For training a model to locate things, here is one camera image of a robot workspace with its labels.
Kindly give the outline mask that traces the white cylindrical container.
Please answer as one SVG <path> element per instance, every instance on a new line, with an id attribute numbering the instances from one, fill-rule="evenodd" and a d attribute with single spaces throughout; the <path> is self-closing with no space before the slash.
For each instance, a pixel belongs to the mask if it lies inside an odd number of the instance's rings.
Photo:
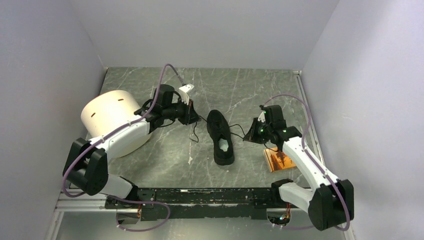
<path id="1" fill-rule="evenodd" d="M 106 151 L 107 159 L 126 156 L 144 145 L 151 137 L 150 123 L 134 114 L 141 107 L 124 90 L 113 90 L 91 100 L 80 118 L 89 132 L 91 144 Z"/>

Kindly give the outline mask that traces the black shoe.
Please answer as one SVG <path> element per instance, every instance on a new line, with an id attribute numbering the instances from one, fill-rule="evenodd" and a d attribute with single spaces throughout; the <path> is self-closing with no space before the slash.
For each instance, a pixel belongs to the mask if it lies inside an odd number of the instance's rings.
<path id="1" fill-rule="evenodd" d="M 206 129 L 213 142 L 213 158 L 217 165 L 231 165 L 234 160 L 234 148 L 231 131 L 224 115 L 213 109 L 206 118 Z"/>

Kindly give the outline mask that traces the orange book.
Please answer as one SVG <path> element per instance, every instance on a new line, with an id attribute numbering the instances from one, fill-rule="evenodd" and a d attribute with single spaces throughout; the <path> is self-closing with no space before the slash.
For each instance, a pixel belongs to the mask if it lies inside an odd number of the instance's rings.
<path id="1" fill-rule="evenodd" d="M 296 164 L 277 147 L 264 149 L 263 155 L 271 173 L 296 167 Z"/>

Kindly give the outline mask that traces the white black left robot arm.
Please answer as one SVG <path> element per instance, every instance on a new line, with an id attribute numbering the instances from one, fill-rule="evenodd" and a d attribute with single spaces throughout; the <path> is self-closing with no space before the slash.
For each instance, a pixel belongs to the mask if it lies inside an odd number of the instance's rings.
<path id="1" fill-rule="evenodd" d="M 109 161 L 126 156 L 144 145 L 152 133 L 164 127 L 165 120 L 190 125 L 199 120 L 189 94 L 192 84 L 178 89 L 162 84 L 151 99 L 139 105 L 125 90 L 112 90 L 91 100 L 81 120 L 91 139 L 76 139 L 70 148 L 63 183 L 70 182 L 82 193 L 110 195 L 126 208 L 139 200 L 138 187 L 109 173 Z"/>

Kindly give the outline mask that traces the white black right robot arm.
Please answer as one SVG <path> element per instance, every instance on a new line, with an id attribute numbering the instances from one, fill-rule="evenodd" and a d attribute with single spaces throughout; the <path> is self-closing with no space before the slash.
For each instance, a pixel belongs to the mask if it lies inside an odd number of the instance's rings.
<path id="1" fill-rule="evenodd" d="M 275 207 L 290 203 L 308 214 L 312 225 L 319 231 L 349 228 L 354 219 L 354 187 L 326 168 L 305 143 L 305 138 L 294 126 L 288 126 L 279 105 L 260 105 L 261 114 L 253 118 L 243 138 L 245 141 L 266 144 L 271 142 L 278 151 L 288 156 L 305 177 L 309 188 L 289 179 L 277 182 L 270 193 Z"/>

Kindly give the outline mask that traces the aluminium frame rail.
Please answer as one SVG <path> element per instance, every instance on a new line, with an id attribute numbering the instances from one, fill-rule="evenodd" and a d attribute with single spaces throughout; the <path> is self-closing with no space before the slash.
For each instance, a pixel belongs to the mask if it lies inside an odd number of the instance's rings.
<path id="1" fill-rule="evenodd" d="M 287 229 L 291 210 L 308 214 L 312 227 L 323 231 L 346 231 L 354 219 L 354 187 L 326 168 L 305 142 L 305 132 L 288 126 L 279 105 L 265 102 L 261 114 L 252 120 L 243 140 L 260 145 L 272 143 L 288 156 L 303 174 L 308 187 L 291 179 L 278 180 L 270 187 L 236 188 L 141 188 L 108 170 L 109 160 L 133 142 L 163 127 L 165 120 L 190 125 L 201 121 L 194 109 L 194 86 L 179 88 L 159 83 L 153 97 L 121 125 L 90 140 L 76 139 L 62 172 L 81 195 L 105 195 L 104 208 L 116 212 L 116 226 L 130 219 L 140 221 L 202 218 L 245 218 L 268 220 Z"/>

